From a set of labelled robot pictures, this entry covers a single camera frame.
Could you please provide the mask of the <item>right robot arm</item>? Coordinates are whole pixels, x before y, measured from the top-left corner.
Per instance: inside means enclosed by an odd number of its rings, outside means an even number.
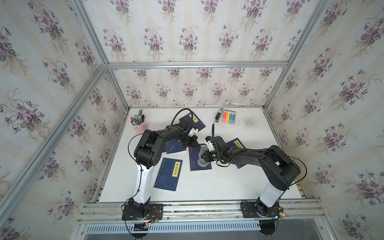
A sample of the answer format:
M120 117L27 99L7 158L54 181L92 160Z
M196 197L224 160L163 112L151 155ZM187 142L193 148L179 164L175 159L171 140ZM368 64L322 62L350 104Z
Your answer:
M292 158L278 146L255 150L239 147L222 147L219 150L201 150L204 163L245 164L263 169L269 183L257 198L255 208L260 216L276 213L281 196L294 183L301 170Z

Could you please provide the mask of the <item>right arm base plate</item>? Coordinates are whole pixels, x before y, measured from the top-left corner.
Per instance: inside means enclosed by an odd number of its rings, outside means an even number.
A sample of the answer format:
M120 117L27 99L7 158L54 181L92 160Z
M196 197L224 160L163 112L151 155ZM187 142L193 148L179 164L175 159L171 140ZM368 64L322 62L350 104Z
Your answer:
M279 219L284 214L284 208L276 202L272 207L267 207L261 201L241 201L240 208L244 218L274 218Z

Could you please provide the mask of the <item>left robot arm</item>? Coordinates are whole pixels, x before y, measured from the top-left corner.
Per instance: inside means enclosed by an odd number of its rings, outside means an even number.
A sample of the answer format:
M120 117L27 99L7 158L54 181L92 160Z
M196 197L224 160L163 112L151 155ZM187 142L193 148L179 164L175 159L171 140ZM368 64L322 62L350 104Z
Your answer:
M133 158L137 164L138 176L135 193L128 199L128 206L137 212L143 212L148 208L153 170L161 160L165 144L179 140L186 148L195 147L198 145L196 136L198 131L197 128L184 128L179 124L166 126L162 130L144 131L134 151Z

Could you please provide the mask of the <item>grey striped cleaning cloth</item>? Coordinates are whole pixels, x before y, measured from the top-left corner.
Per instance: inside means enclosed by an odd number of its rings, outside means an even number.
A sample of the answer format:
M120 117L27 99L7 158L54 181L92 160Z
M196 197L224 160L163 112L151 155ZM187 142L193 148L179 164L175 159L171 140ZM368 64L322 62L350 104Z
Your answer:
M209 152L209 148L206 145L202 145L199 151L198 159L197 159L198 166L202 168L205 168L210 164L210 162L207 162L206 159L204 158L207 152Z

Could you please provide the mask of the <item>blue book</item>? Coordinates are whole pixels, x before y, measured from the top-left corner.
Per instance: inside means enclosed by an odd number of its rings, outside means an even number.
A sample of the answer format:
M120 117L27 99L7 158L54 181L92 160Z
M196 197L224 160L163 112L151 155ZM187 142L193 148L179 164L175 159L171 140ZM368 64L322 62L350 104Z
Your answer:
M179 140L171 140L166 143L167 154L174 154L186 151L186 147Z
M206 125L200 120L200 118L194 112L193 112L193 115L187 114L183 116L182 119L185 119L188 122L193 122L193 125L195 126L195 128L198 129L198 131L201 131L206 127Z
M182 160L163 158L154 188L175 192L182 165Z
M239 140L239 138L236 138L236 139L233 139L233 140L227 142L227 145L229 146L229 148L232 148L232 147L237 147L237 148L240 148L240 149L244 148L244 145ZM246 164L238 164L238 163L236 163L236 166L237 166L238 169L244 167L245 165Z
M190 171L203 171L211 170L211 163L205 162L202 158L204 152L208 150L206 145L200 145L196 148L189 148L189 158L190 158Z

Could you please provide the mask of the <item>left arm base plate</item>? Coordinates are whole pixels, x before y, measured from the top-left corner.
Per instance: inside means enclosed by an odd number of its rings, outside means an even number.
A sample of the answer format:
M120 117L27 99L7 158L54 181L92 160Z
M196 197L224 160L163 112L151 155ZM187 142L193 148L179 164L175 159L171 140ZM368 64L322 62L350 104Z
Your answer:
M148 204L145 206L132 207L125 205L122 215L122 221L135 220L161 220L163 218L163 204Z

